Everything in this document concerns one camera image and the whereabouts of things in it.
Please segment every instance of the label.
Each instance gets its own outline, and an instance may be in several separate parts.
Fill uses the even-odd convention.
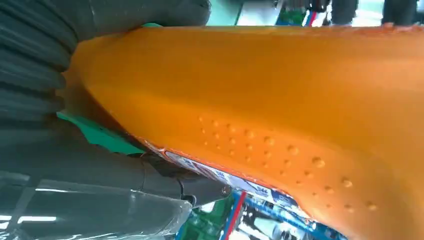
[[[268,187],[261,186],[259,184],[245,180],[238,176],[228,174],[224,171],[204,165],[202,163],[196,162],[187,157],[175,154],[170,151],[166,151],[165,154],[178,166],[189,169],[209,179],[220,181],[224,184],[230,185],[235,189],[246,191],[257,198],[261,198],[270,203],[282,206],[291,212],[296,212],[296,214],[301,217],[309,218],[309,216],[299,208],[296,201],[287,194],[279,192],[275,189],[270,189]]]

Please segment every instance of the orange plastic object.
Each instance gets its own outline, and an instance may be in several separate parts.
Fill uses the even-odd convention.
[[[140,141],[286,191],[356,240],[424,235],[422,28],[148,28],[72,71]]]

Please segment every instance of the red stripe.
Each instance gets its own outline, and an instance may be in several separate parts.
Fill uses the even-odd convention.
[[[317,12],[313,11],[312,12],[312,16],[310,16],[310,22],[309,22],[309,27],[312,27],[312,23],[315,21],[315,19],[317,18]]]
[[[242,209],[242,205],[246,198],[246,192],[243,191],[240,195],[240,198],[238,199],[237,206],[235,206],[234,215],[232,216],[231,221],[229,222],[228,231],[225,233],[224,240],[228,240],[228,237],[230,236],[231,232],[233,232],[234,225],[236,224],[237,217],[239,216],[240,209]]]

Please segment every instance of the printed label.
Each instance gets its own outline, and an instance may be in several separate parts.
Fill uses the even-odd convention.
[[[301,217],[309,218],[309,216],[299,208],[296,201],[287,194],[281,193],[274,189],[261,186],[259,184],[245,180],[238,176],[228,174],[224,171],[215,169],[213,167],[206,166],[202,163],[193,161],[189,158],[183,157],[181,155],[175,154],[170,151],[166,151],[165,154],[175,164],[183,168],[189,169],[197,174],[206,176],[207,178],[230,185],[231,187],[235,189],[244,190],[254,195],[255,197],[258,197],[268,202],[282,206],[289,211],[296,212]]]

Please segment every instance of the fluorescent light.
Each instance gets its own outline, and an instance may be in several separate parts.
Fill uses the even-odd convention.
[[[0,221],[10,221],[12,216],[0,215]]]
[[[51,189],[51,188],[36,188],[36,191],[39,192],[55,192],[55,193],[68,193],[69,191],[59,190],[59,189]]]
[[[73,239],[76,239],[78,236],[81,236],[81,234],[72,235],[72,237],[70,237],[70,238],[66,238],[66,239],[59,239],[59,240],[73,240]]]
[[[21,216],[17,221],[18,224],[22,222],[54,222],[55,216]]]
[[[9,226],[9,222],[8,221],[7,222],[0,223],[0,229],[7,229],[8,226]]]

